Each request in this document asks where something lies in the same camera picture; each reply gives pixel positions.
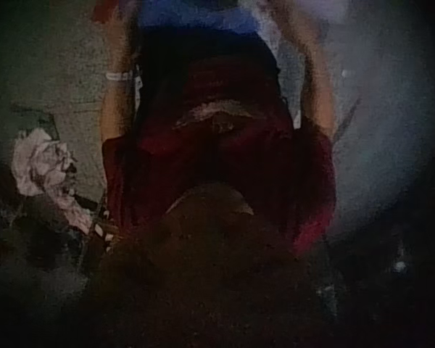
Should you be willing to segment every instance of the crumpled paper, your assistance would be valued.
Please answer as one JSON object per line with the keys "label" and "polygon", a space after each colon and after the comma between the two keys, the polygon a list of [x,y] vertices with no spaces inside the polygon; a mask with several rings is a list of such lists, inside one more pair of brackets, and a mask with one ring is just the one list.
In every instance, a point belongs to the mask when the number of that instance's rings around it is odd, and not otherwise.
{"label": "crumpled paper", "polygon": [[20,194],[48,194],[71,226],[88,233],[91,212],[76,202],[74,183],[68,180],[67,172],[73,163],[67,144],[51,139],[42,128],[29,134],[20,132],[14,143],[12,173]]}

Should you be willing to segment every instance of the blurry figure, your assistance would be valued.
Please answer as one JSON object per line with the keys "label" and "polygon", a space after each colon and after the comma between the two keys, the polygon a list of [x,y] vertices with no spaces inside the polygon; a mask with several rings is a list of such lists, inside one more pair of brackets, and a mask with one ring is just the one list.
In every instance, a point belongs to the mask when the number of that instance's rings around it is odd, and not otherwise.
{"label": "blurry figure", "polygon": [[264,8],[306,59],[294,130],[257,34],[138,33],[139,10],[128,2],[104,25],[100,128],[120,235],[87,292],[96,346],[311,347],[322,320],[302,255],[335,205],[332,92],[315,26],[290,1]]}

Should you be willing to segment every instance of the wristband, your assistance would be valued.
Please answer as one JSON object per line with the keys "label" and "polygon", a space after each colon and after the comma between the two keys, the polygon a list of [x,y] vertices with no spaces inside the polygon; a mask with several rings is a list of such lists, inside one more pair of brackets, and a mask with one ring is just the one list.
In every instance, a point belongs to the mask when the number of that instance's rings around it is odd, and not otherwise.
{"label": "wristband", "polygon": [[105,74],[109,81],[130,81],[133,77],[133,71],[128,72],[107,72]]}

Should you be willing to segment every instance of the red shirt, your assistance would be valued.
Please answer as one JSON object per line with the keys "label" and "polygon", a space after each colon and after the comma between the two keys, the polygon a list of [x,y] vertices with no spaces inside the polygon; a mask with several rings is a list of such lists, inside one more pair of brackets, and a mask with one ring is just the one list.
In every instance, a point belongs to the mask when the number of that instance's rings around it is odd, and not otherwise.
{"label": "red shirt", "polygon": [[[235,100],[265,117],[229,133],[212,121],[174,129],[203,103]],[[105,141],[108,208],[122,233],[157,222],[182,194],[208,181],[239,191],[299,254],[325,232],[335,205],[331,142],[309,121],[294,130],[278,82],[245,59],[193,64],[179,95],[159,91],[139,129]]]}

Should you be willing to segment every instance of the trash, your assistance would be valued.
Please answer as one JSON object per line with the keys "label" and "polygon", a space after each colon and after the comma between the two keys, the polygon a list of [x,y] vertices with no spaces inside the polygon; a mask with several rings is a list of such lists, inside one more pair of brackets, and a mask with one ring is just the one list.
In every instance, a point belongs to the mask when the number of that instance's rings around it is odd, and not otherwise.
{"label": "trash", "polygon": [[28,135],[20,132],[14,143],[12,173],[20,194],[48,194],[63,211],[68,223],[87,234],[92,216],[75,200],[74,183],[67,175],[73,163],[67,144],[52,140],[42,128],[36,128]]}

